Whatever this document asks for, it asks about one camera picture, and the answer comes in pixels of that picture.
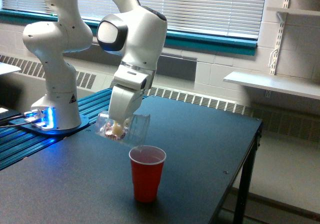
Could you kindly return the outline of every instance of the window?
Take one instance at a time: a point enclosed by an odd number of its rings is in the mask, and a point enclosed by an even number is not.
[[[265,0],[140,0],[163,13],[178,32],[257,40]],[[78,0],[82,17],[100,20],[119,12],[111,0]],[[2,0],[2,8],[50,14],[44,0]]]

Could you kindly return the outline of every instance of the red solo cup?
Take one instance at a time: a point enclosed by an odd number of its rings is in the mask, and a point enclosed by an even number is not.
[[[157,197],[166,153],[155,146],[139,145],[129,152],[134,198],[142,203],[153,202]]]

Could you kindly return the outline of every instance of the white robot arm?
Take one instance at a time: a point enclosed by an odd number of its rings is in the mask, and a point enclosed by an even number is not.
[[[67,130],[79,126],[81,119],[76,70],[64,61],[63,53],[89,48],[93,35],[80,16],[78,0],[45,2],[56,12],[58,22],[36,22],[27,25],[23,31],[25,46],[40,59],[45,72],[46,94],[31,108],[45,113],[43,121],[35,124],[39,128],[46,131]]]
[[[130,118],[142,102],[143,91],[150,89],[162,52],[167,20],[161,13],[140,6],[139,0],[113,0],[121,13],[103,18],[97,40],[108,53],[122,56],[113,76],[109,118],[119,123]]]

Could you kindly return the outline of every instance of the window sill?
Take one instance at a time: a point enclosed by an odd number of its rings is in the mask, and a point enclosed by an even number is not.
[[[0,9],[0,21],[12,24],[30,24],[37,21],[57,21],[55,15]],[[93,34],[97,32],[99,21],[84,20]],[[165,46],[176,49],[189,49],[198,52],[225,52],[254,56],[256,40],[237,39],[221,36],[210,36],[168,30]]]

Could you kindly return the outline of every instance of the power cord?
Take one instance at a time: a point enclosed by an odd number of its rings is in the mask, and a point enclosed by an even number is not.
[[[6,119],[3,119],[0,121],[0,125],[4,124],[4,123],[7,123],[9,121],[12,121],[12,120],[15,120],[15,119],[19,119],[19,118],[24,118],[25,115],[21,114],[21,115],[15,115],[15,116],[12,116],[12,117],[8,117]]]
[[[23,126],[23,125],[32,124],[32,123],[39,123],[39,122],[41,122],[41,119],[33,120],[30,122],[19,123],[19,124],[13,124],[13,125],[1,125],[0,128],[13,128],[13,127],[19,127],[19,126]]]
[[[15,116],[12,116],[12,117],[8,117],[2,121],[0,121],[0,128],[11,128],[11,127],[19,127],[19,126],[23,126],[23,125],[27,125],[27,124],[32,124],[32,123],[38,123],[41,121],[41,119],[36,119],[36,120],[33,120],[33,121],[30,121],[30,122],[24,122],[24,123],[19,123],[19,124],[13,124],[13,125],[3,125],[9,121],[12,121],[12,120],[15,120],[15,119],[19,119],[19,118],[30,118],[30,117],[33,117],[37,114],[39,114],[39,110],[38,109],[34,109],[34,110],[31,110],[31,111],[26,111],[24,114],[20,114],[20,115],[15,115]]]

